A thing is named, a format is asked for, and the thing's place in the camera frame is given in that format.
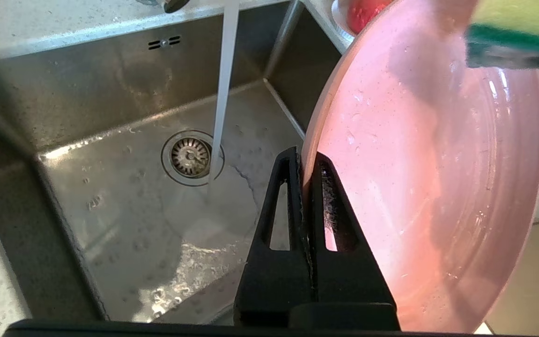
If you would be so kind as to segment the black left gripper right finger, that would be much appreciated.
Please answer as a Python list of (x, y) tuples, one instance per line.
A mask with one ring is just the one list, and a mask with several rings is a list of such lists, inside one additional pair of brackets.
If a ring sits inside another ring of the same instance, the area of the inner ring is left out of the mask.
[(312, 322), (325, 329), (399, 331), (396, 301), (333, 162), (316, 155), (310, 192)]

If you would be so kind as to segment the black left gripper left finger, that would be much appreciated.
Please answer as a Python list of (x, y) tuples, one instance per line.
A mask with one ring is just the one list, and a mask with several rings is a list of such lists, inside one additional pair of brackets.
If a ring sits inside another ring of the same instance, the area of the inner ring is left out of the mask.
[[(287, 187), (290, 249), (271, 248), (280, 187)], [(312, 299), (310, 248), (303, 224), (300, 157), (295, 147), (277, 155), (234, 300), (234, 325), (287, 328), (290, 311)]]

